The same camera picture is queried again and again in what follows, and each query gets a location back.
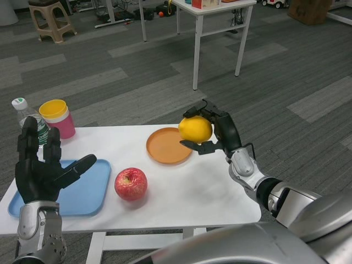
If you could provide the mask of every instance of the red object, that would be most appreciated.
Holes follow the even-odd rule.
[[[137,168],[121,171],[115,180],[115,191],[123,200],[141,199],[147,191],[148,181],[144,172]]]
[[[47,122],[49,127],[57,128],[60,131],[61,139],[69,139],[76,133],[75,125],[73,124],[73,120],[70,112],[68,112],[68,116],[66,117],[65,115],[63,115],[62,117],[59,117],[56,119],[46,119],[45,121]]]
[[[192,6],[202,9],[202,0],[192,0]]]

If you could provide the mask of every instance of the cardboard box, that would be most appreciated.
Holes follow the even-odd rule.
[[[293,0],[288,15],[306,25],[323,24],[332,0]]]
[[[192,0],[192,6],[200,9],[217,5],[219,5],[219,0]]]

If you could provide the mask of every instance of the blue tray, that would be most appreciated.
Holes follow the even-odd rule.
[[[63,168],[72,162],[74,161],[60,161]],[[62,189],[57,200],[60,203],[61,216],[96,215],[105,198],[110,171],[110,163],[105,159],[98,159],[89,170],[81,175],[79,180]],[[23,205],[23,199],[17,191],[9,204],[9,214],[19,217],[20,208]]]

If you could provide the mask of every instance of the yellow lemon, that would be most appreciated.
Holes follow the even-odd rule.
[[[178,130],[184,140],[190,140],[198,144],[207,141],[213,134],[211,123],[199,115],[184,118],[179,123]]]

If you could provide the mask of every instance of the yellow cup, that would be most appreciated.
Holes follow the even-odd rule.
[[[64,115],[67,110],[65,101],[55,99],[42,104],[39,108],[39,114],[46,119],[54,119]]]

